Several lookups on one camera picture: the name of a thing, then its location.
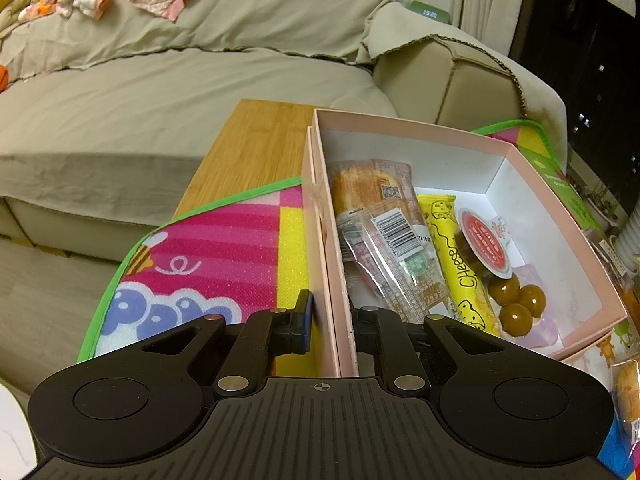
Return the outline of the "clear barcode snack packet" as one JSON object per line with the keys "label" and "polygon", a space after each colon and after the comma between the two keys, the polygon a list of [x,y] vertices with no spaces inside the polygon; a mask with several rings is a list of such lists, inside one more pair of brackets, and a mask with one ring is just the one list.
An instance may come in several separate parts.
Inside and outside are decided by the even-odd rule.
{"label": "clear barcode snack packet", "polygon": [[435,255],[410,223],[405,200],[345,211],[336,219],[345,262],[352,262],[386,308],[408,323],[454,306]]}

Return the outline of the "yellow cheese snack pack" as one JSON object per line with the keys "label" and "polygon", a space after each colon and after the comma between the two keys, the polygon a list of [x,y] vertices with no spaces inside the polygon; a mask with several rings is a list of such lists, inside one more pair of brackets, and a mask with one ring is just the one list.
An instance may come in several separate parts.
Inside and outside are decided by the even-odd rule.
{"label": "yellow cheese snack pack", "polygon": [[462,256],[456,241],[459,231],[454,214],[456,198],[446,194],[419,194],[416,198],[454,302],[454,317],[477,330],[500,337],[499,321],[484,285]]}

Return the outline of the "pink cardboard box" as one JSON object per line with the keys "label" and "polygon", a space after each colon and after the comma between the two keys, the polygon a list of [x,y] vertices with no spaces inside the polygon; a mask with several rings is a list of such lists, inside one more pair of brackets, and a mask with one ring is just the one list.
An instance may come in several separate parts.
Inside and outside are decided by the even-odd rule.
{"label": "pink cardboard box", "polygon": [[352,307],[455,318],[559,361],[626,310],[539,136],[317,110],[303,204],[319,373],[358,374]]}

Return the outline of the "green plum candy pack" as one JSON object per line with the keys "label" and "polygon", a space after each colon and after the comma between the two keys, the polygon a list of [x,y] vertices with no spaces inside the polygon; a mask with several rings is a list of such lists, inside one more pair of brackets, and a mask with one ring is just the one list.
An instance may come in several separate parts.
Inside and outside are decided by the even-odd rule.
{"label": "green plum candy pack", "polygon": [[550,300],[533,266],[514,266],[506,242],[492,225],[471,209],[457,213],[456,241],[465,261],[483,279],[503,336],[529,349],[560,342]]}

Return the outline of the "packaged bread roll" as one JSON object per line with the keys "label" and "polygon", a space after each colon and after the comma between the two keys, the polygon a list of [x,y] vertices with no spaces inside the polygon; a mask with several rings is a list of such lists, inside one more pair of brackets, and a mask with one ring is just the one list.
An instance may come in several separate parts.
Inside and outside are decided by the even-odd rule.
{"label": "packaged bread roll", "polygon": [[361,220],[395,208],[402,211],[410,226],[418,227],[418,232],[424,228],[409,164],[372,158],[329,162],[326,169],[340,237],[344,229],[358,232]]}

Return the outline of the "colourful play mat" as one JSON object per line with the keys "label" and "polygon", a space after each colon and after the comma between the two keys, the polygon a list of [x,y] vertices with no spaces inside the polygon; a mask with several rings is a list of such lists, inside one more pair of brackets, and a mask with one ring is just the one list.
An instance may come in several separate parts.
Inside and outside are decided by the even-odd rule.
{"label": "colourful play mat", "polygon": [[[504,126],[531,128],[560,170],[535,124],[505,122],[475,134],[498,136]],[[80,358],[118,350],[203,315],[219,314],[239,324],[261,310],[292,308],[302,289],[311,290],[302,175],[303,170],[298,177],[201,206],[140,240],[107,286]],[[280,373],[319,373],[316,314],[310,355],[278,359]]]}

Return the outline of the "round packaged bun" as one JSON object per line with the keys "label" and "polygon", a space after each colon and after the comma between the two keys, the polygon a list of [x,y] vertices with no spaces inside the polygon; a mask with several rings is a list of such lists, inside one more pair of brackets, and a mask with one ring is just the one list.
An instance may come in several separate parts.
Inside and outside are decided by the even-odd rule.
{"label": "round packaged bun", "polygon": [[617,414],[630,445],[639,443],[640,393],[639,358],[626,359],[612,367]]}

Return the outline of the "white ribbed plant pot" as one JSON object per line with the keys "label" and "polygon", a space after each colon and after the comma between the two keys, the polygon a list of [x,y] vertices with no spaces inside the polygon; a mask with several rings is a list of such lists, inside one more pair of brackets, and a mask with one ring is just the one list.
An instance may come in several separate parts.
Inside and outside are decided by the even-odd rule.
{"label": "white ribbed plant pot", "polygon": [[640,200],[626,220],[623,229],[613,237],[613,248],[620,261],[632,274],[639,273]]}

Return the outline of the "beige sofa with cover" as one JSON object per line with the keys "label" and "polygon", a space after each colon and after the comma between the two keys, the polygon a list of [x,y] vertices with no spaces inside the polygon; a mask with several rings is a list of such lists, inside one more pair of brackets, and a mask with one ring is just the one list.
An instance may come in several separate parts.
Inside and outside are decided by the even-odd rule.
{"label": "beige sofa with cover", "polygon": [[540,122],[567,158],[541,79],[393,0],[188,0],[175,21],[118,0],[1,38],[1,232],[120,260],[168,221],[243,100],[474,130]]}

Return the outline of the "green digital clock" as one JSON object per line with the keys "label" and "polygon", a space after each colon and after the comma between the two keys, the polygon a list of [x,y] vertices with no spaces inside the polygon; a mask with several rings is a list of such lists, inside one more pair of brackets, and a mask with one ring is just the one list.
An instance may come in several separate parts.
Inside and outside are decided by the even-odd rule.
{"label": "green digital clock", "polygon": [[426,18],[431,18],[439,23],[447,25],[451,24],[451,16],[448,11],[438,8],[437,6],[432,6],[431,4],[425,3],[421,0],[407,1],[405,3],[405,7],[414,13],[423,15]]}

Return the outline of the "orange toy ball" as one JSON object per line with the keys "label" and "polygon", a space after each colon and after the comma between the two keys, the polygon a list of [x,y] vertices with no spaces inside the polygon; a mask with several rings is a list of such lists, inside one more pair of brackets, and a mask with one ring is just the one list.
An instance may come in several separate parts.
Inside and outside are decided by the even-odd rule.
{"label": "orange toy ball", "polygon": [[6,66],[0,65],[0,92],[6,90],[9,85],[9,73]]}

